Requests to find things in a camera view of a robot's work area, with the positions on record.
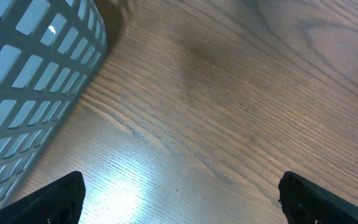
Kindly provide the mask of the dark grey plastic basket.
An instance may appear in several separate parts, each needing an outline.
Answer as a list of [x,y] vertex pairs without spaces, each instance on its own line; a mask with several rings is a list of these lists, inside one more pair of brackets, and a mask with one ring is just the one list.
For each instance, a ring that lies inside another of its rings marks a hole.
[[107,56],[93,0],[0,0],[0,209]]

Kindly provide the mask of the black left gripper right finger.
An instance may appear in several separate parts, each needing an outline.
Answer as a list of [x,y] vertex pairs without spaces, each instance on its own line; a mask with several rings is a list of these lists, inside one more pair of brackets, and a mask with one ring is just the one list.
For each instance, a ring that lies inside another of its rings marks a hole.
[[283,174],[278,189],[290,224],[358,224],[358,206],[292,171]]

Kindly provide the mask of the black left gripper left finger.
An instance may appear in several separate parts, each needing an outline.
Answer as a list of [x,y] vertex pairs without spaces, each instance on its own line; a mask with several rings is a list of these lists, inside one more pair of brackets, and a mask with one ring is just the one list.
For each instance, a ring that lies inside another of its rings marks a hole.
[[0,209],[0,224],[77,224],[85,194],[82,173],[73,171]]

